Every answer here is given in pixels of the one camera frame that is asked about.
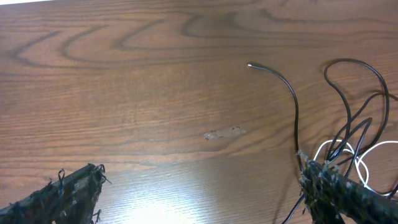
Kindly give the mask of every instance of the tangled cable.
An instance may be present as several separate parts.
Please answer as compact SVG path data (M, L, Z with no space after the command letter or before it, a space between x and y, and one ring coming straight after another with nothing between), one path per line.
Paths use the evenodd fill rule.
M382 93L375 93L372 96L370 96L364 103L364 105L354 114L354 116L351 116L351 109L349 108L349 104L347 102L347 99L345 98L344 94L340 91L340 89L333 84L327 75L327 71L328 69L332 66L335 65L336 63L340 63L340 62L352 62L352 63L357 63L360 64L362 66L365 66L366 68L370 69L379 79L382 87L383 87L383 92ZM265 70L267 72L270 72L274 75L276 75L277 77L279 77L282 81L284 81L284 83L288 86L289 90L292 92L293 98L294 98L294 103L295 103L295 122L294 122L294 141L295 141L295 151L298 152L299 151L299 140L298 140L298 126L299 126L299 104L297 101L297 97L293 91L292 86L288 83L288 81L277 71L265 67L263 65L259 65L259 64L254 64L254 63L249 63L248 64L249 67L252 68L256 68L256 69L260 69L260 70ZM347 123L338 131L337 135L335 136L335 138L331 141L327 141L327 142L331 142L330 148L327 151L327 155L326 155L326 161L330 161L333 162L335 161L339 155L343 152L343 151L349 151L350 153L352 153L353 156L337 163L337 166L340 166L348 161L351 161L349 163L349 167L348 170L346 171L345 177L348 177L353 166L356 166L358 175L360 176L361 181L364 183L364 186L367 187L369 190L373 190L368 186L368 180L369 180L369 171L368 168L366 167L366 165L363 162L363 157L370 152L371 150L373 150L375 147L384 144L384 143L390 143L390 142L381 142L379 144L376 144L377 141L379 140L382 132L384 131L387 122L388 122L388 116L389 116L389 110L390 110L390 102L389 102L389 98L393 98L395 100L398 101L398 98L394 95L390 95L387 89L387 85L386 82L384 81L383 77L381 76L381 74L374 69L372 66L368 65L365 62L362 62L360 60L356 60L356 59L350 59L350 58L341 58L341 59L336 59L334 61L332 61L331 63L329 63L326 67L325 70L323 72L325 80L328 82L328 84L330 86L332 86L337 93L340 95L341 99L343 100L343 103L345 105L346 108L346 112L347 112ZM367 146L361 147L362 143L363 143L363 139L366 135L366 132L368 131L371 123L372 123L372 118L367 118L365 120L363 120L362 122L360 122L357 126L355 126L352 130L351 130L351 123L361 114L361 112L365 109L365 107L368 105L368 103L376 96L379 95L383 95L385 96L386 99L386 109L385 109L385 113L384 113L384 119L382 122L381 127L379 128L379 131L377 132L376 136L374 137L374 139L372 140L372 142L370 144L368 144ZM356 145L356 149L354 150L352 148L352 146L350 144L348 144L348 139L357 131L359 131L361 128L363 128L363 131L361 133L361 137L359 138L359 141ZM343 133L343 131L345 131L344 134L344 138L341 140L338 140L341 136L341 134ZM318 156L319 151L322 149L322 147L325 145L322 144L321 147L319 148L317 154L315 155L315 159ZM298 160L298 165L300 167L300 171L303 172L303 165L302 165L302 161L299 155L297 155L297 160ZM363 180L363 177L359 171L359 164L362 164L365 169L366 169L366 180ZM392 190L391 192L389 192L388 194L384 194L385 196L387 196L387 198L391 199L396 192L398 191L398 184L396 185L396 187L394 188L394 190ZM305 194L301 195L301 197L299 198L299 200L297 201L297 203L294 205L293 209L290 211L289 215L287 216L287 218L283 221L283 223L287 223L294 211L296 211L297 207L300 205L301 201L304 199Z

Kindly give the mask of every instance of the brown wooden surface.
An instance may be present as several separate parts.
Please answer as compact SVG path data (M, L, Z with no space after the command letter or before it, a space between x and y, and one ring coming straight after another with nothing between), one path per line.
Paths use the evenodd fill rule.
M398 2L354 0L58 0L0 6L0 206L57 171L105 164L102 223L280 223L308 154L344 124L325 62L351 57L398 94ZM356 111L377 78L343 63L331 79ZM382 118L382 98L366 141ZM381 140L398 134L397 103ZM245 136L203 134L241 126ZM358 136L350 142L356 144ZM370 184L397 181L396 146L366 158ZM351 177L357 180L356 173ZM310 223L297 210L291 223Z

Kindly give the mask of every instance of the scratch on table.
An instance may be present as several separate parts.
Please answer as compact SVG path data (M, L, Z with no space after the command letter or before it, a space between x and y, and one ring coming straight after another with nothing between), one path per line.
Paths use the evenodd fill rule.
M243 130L240 126L236 126L233 128L210 131L209 133L205 133L206 140L212 139L221 139L221 138L236 138L245 134L246 131Z

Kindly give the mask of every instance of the wooden table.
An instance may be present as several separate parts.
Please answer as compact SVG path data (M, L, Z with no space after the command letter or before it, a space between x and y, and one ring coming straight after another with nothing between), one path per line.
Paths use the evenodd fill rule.
M398 94L398 3L354 0L58 0L0 6L0 206L88 162L107 177L102 223L280 223L299 197L299 144L313 155L346 122L325 63L371 64ZM356 111L377 78L342 63L329 74ZM356 124L373 117L372 101ZM381 141L396 140L391 102ZM206 141L240 126L238 138ZM350 142L356 145L358 135ZM365 159L369 184L397 182L396 146ZM358 180L354 172L350 177ZM301 206L291 223L310 223Z

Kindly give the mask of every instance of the white wire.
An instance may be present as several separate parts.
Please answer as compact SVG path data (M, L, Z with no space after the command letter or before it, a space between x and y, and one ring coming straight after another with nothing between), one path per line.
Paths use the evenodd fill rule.
M332 142L333 140L327 140L324 143L321 144L321 146L318 148L317 153L315 153L315 156L313 157L313 160L315 161L318 157L319 152L322 150L322 147L326 144L328 144L329 142ZM382 196L388 196L389 194L391 194L392 191L385 193L385 194L380 194L379 192L376 192L375 190L373 190L369 185L368 185L368 180L369 180L369 169L366 166L366 164L363 162L363 158L366 156L367 153L369 153L370 151L372 151L373 149L375 149L376 147L382 145L382 144L387 144L387 143L398 143L398 141L384 141L384 142L380 142L375 144L374 146L370 147L368 150L366 150L364 152L364 154L361 155L361 157L356 157L354 160L354 164L355 164L355 168L356 168L356 172L358 173L358 177L361 179L361 182L363 183L364 187L366 187L367 189L382 195ZM349 147L349 149L344 149L343 152L350 152L352 155L354 155L354 149L353 147L347 142L347 146ZM366 178L365 180L363 180L363 176L362 173L359 169L359 165L362 165L365 168L365 172L366 172Z

